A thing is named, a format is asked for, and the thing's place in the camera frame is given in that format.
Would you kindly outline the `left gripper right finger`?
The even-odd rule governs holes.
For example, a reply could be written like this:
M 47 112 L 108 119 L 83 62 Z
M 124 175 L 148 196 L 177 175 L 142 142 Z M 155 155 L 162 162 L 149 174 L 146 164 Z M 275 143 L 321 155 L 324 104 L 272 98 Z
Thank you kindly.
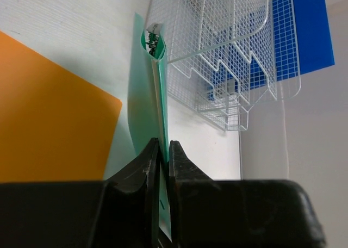
M 306 191 L 284 179 L 215 181 L 169 147 L 169 199 L 176 247 L 325 247 Z

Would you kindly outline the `blue folder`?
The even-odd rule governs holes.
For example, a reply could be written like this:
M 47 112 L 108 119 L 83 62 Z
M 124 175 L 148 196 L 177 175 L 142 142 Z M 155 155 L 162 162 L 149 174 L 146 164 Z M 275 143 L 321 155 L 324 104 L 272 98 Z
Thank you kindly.
M 325 0 L 268 0 L 215 35 L 208 99 L 245 105 L 296 96 L 301 75 L 334 65 Z

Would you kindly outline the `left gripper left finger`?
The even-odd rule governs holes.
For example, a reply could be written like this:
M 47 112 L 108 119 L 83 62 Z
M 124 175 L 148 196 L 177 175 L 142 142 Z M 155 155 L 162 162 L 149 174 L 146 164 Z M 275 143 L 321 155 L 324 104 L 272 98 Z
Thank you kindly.
M 1 184 L 1 247 L 157 247 L 159 142 L 104 181 Z

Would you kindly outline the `green folder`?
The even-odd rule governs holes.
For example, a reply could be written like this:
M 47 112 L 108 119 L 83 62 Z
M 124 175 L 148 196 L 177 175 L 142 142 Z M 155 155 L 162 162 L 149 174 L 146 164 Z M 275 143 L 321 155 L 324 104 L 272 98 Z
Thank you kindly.
M 158 43 L 150 54 L 146 45 L 145 21 L 135 14 L 128 82 L 128 127 L 136 154 L 151 138 L 157 138 L 161 154 L 159 176 L 159 228 L 172 238 L 170 204 L 167 193 L 169 129 L 167 112 L 167 46 L 164 26 L 156 25 Z

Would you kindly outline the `orange folder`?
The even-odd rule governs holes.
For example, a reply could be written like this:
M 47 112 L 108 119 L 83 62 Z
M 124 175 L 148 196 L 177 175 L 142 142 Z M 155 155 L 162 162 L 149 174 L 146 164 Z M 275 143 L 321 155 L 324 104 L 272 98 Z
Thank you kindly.
M 1 182 L 102 179 L 121 108 L 1 34 Z

